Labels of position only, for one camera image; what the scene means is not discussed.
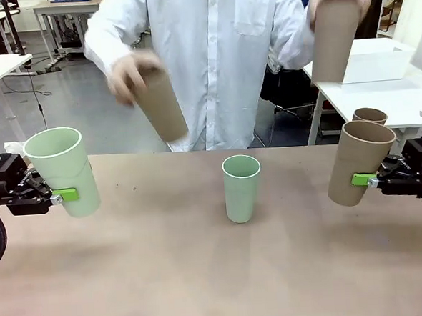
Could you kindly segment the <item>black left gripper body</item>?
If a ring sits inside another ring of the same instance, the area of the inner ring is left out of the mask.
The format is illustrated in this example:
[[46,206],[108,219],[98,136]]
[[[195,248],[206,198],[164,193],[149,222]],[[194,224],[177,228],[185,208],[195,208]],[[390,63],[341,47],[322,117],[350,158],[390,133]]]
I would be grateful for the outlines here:
[[7,206],[14,216],[30,215],[32,187],[26,183],[28,171],[19,154],[0,154],[0,206]]

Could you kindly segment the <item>person's right hand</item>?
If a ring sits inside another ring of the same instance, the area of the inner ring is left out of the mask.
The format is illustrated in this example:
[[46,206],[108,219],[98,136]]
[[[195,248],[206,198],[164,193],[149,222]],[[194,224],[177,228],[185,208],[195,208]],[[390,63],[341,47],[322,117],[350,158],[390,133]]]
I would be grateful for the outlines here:
[[133,107],[136,96],[147,88],[141,72],[144,70],[160,70],[162,64],[152,51],[133,51],[116,60],[107,78],[109,90],[119,104]]

